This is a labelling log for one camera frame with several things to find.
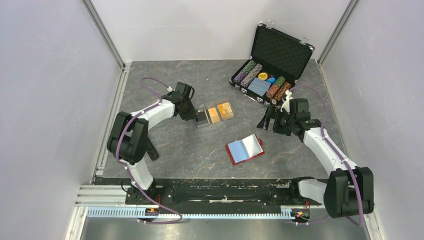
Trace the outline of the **clear acrylic card tray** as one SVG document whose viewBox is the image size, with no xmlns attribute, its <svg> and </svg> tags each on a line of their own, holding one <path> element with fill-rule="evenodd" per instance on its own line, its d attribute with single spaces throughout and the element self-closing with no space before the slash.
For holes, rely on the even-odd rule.
<svg viewBox="0 0 424 240">
<path fill-rule="evenodd" d="M 229 101 L 218 104 L 203 104 L 196 110 L 195 123 L 198 128 L 201 128 L 228 121 L 234 117 L 235 112 Z"/>
</svg>

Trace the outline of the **gold VIP card stack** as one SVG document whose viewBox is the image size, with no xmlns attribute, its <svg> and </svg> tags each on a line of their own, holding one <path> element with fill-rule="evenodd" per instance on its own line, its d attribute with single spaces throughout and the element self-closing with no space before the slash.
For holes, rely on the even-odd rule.
<svg viewBox="0 0 424 240">
<path fill-rule="evenodd" d="M 232 106 L 229 102 L 224 102 L 217 105 L 220 117 L 223 121 L 233 119 L 235 117 Z"/>
</svg>

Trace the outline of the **red leather card holder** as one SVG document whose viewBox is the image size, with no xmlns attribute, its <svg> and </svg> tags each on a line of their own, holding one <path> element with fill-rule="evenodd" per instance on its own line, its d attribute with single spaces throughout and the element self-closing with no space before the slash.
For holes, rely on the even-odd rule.
<svg viewBox="0 0 424 240">
<path fill-rule="evenodd" d="M 256 134 L 226 144 L 225 150 L 233 166 L 265 154 L 263 141 Z"/>
</svg>

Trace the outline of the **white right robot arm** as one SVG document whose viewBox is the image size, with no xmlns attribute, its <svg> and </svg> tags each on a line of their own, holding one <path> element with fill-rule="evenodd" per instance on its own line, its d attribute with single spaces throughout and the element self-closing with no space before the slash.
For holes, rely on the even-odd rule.
<svg viewBox="0 0 424 240">
<path fill-rule="evenodd" d="M 289 199 L 302 204 L 307 199 L 322 204 L 331 218 L 350 218 L 374 211 L 374 174 L 369 167 L 360 167 L 350 160 L 328 136 L 318 119 L 312 119 L 305 98 L 286 100 L 281 106 L 267 107 L 257 128 L 285 136 L 295 135 L 317 157 L 328 174 L 321 182 L 313 177 L 292 179 Z"/>
</svg>

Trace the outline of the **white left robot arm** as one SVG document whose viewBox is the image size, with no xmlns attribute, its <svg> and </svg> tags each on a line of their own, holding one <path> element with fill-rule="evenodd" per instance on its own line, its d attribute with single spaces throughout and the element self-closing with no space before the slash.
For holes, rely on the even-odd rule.
<svg viewBox="0 0 424 240">
<path fill-rule="evenodd" d="M 153 203 L 157 198 L 155 179 L 149 172 L 145 155 L 151 155 L 154 150 L 149 139 L 149 130 L 160 122 L 180 116 L 184 121 L 193 120 L 197 116 L 192 98 L 195 89 L 189 84 L 178 82 L 172 88 L 167 84 L 164 95 L 150 89 L 145 84 L 142 87 L 154 94 L 157 100 L 132 113 L 119 112 L 114 120 L 108 141 L 107 150 L 113 154 L 116 162 L 122 165 L 130 178 L 130 184 L 138 190 L 138 197 L 145 204 Z"/>
</svg>

